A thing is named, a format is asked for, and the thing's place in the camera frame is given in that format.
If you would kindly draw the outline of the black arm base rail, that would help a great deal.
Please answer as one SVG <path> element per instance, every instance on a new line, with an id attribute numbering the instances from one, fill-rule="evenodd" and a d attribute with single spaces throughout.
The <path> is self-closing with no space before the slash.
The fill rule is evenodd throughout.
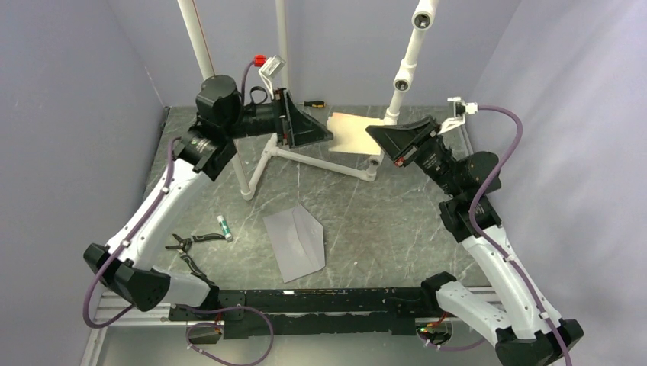
<path id="1" fill-rule="evenodd" d="M 172 322 L 220 320 L 225 339 L 250 336 L 300 336 L 386 332 L 413 336 L 443 315 L 420 287 L 367 287 L 305 290 L 222 290 L 217 308 L 227 312 L 199 314 L 179 305 Z"/>

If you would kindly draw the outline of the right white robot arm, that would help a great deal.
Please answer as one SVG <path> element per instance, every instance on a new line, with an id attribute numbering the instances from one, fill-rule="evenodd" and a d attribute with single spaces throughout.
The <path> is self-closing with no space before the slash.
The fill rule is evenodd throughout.
<path id="1" fill-rule="evenodd" d="M 476 152 L 457 159 L 433 117 L 402 126 L 370 126 L 368 135 L 398 167 L 418 166 L 448 196 L 439 210 L 444 227 L 481 268 L 499 298 L 495 307 L 442 272 L 424 280 L 415 301 L 429 316 L 446 312 L 492 345 L 503 365 L 571 364 L 584 332 L 547 301 L 507 238 L 488 193 L 500 186 L 499 158 Z"/>

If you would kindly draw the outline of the brown paper letter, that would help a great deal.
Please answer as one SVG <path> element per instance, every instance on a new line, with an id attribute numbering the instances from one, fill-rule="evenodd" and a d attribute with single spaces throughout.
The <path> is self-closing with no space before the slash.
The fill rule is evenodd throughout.
<path id="1" fill-rule="evenodd" d="M 333 112 L 327 120 L 327 129 L 333 134 L 328 150 L 333 153 L 379 155 L 381 147 L 365 129 L 384 125 L 385 122 L 380 118 Z"/>

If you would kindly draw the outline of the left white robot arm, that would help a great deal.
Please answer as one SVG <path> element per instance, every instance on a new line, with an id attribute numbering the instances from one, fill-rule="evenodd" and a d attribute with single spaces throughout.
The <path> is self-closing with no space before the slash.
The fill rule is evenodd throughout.
<path id="1" fill-rule="evenodd" d="M 285 88 L 265 104 L 243 104 L 234 79 L 216 75 L 201 84 L 196 121 L 167 147 L 166 171 L 128 222 L 105 244 L 92 243 L 83 254 L 103 284 L 140 311 L 159 303 L 188 306 L 201 320 L 219 310 L 219 288 L 193 274 L 154 267 L 175 221 L 200 191 L 215 181 L 237 154 L 235 141 L 275 134 L 278 142 L 299 147 L 330 141 L 326 126 L 301 112 Z"/>

